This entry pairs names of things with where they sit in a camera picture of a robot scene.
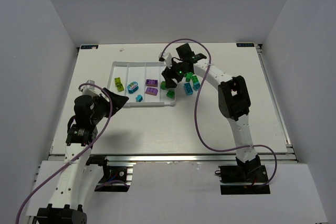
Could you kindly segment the green lego piece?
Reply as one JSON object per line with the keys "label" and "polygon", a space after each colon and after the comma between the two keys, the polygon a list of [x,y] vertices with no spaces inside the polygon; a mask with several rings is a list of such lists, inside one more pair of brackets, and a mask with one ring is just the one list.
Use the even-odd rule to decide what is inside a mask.
{"label": "green lego piece", "polygon": [[165,90],[165,89],[166,89],[166,82],[165,82],[165,81],[162,81],[162,82],[161,82],[161,89],[162,89],[162,90]]}

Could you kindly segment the teal oval flower lego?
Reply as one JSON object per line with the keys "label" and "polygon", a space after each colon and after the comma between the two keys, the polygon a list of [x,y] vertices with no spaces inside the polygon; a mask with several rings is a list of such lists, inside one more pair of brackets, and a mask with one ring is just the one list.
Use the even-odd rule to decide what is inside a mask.
{"label": "teal oval flower lego", "polygon": [[127,86],[127,91],[130,94],[135,93],[139,89],[139,84],[136,81],[130,82]]}

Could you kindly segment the lime green lego brick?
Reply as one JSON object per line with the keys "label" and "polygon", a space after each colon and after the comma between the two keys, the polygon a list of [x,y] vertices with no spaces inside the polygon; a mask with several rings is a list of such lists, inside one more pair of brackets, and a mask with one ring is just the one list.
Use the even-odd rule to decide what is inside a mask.
{"label": "lime green lego brick", "polygon": [[118,85],[122,84],[121,82],[121,78],[120,77],[117,77],[114,79],[114,82],[115,82],[115,86],[117,87]]}

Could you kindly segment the teal small lego cube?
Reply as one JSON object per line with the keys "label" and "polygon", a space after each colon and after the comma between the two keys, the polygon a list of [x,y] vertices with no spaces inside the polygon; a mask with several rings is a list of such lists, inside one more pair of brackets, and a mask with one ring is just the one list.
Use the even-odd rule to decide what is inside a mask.
{"label": "teal small lego cube", "polygon": [[143,100],[143,96],[142,95],[138,95],[136,97],[136,102],[141,102]]}

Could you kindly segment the purple arch lego brick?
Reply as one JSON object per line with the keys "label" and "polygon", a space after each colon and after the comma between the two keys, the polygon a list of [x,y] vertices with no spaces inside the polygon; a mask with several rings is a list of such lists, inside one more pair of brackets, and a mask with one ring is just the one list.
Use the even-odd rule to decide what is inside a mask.
{"label": "purple arch lego brick", "polygon": [[147,88],[146,88],[146,91],[145,91],[145,94],[153,95],[153,96],[157,96],[158,92],[159,92],[159,91],[158,91],[157,88],[154,88],[154,87],[147,87]]}

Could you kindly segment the teal long lego brick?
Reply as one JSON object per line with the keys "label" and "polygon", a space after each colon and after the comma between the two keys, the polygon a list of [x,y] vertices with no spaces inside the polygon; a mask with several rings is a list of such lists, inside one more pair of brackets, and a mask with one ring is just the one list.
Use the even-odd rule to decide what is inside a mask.
{"label": "teal long lego brick", "polygon": [[186,95],[192,95],[193,94],[193,88],[191,87],[190,83],[186,82],[183,85],[184,91]]}

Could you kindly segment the teal small lego brick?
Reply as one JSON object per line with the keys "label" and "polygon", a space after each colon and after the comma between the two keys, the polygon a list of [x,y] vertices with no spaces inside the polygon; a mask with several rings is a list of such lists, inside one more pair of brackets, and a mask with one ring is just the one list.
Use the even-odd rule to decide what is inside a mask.
{"label": "teal small lego brick", "polygon": [[194,88],[195,91],[199,90],[199,89],[200,89],[200,86],[201,86],[201,85],[200,85],[199,82],[196,82],[196,83],[193,84],[193,88]]}

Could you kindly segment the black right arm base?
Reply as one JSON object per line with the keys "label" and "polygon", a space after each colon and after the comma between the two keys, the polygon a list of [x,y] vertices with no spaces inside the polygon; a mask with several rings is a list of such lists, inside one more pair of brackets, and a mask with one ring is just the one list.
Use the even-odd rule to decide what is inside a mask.
{"label": "black right arm base", "polygon": [[252,161],[236,160],[236,165],[220,166],[215,175],[220,178],[222,195],[269,195],[268,175],[259,156]]}

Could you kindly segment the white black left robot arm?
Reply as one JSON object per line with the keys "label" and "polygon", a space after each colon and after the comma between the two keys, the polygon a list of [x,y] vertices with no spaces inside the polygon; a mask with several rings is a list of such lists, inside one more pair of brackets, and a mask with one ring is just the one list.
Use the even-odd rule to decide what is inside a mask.
{"label": "white black left robot arm", "polygon": [[101,94],[87,87],[80,90],[67,125],[65,169],[48,205],[38,209],[35,223],[87,223],[85,208],[92,193],[98,182],[108,181],[111,176],[106,157],[91,156],[93,142],[100,134],[98,123],[115,115],[129,98],[107,88]]}

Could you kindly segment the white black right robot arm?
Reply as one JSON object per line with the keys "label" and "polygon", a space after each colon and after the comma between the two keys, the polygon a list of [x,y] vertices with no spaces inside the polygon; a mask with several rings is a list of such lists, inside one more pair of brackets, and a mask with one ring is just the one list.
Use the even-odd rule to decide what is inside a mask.
{"label": "white black right robot arm", "polygon": [[249,128],[251,101],[245,79],[221,71],[213,65],[210,53],[195,54],[189,44],[177,47],[176,51],[178,58],[165,51],[159,54],[159,61],[166,65],[162,72],[166,87],[176,88],[177,83],[191,72],[217,90],[219,110],[228,120],[234,137],[233,151],[236,152],[238,177],[245,181],[251,179],[260,169],[261,162],[253,146]]}

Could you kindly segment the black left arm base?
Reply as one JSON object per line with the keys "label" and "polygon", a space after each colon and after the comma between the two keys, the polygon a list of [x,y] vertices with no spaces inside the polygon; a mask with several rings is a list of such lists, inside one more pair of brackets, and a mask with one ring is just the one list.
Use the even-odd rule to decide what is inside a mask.
{"label": "black left arm base", "polygon": [[90,163],[98,164],[103,171],[95,191],[98,192],[127,192],[131,185],[133,163],[120,161],[117,157],[96,155]]}

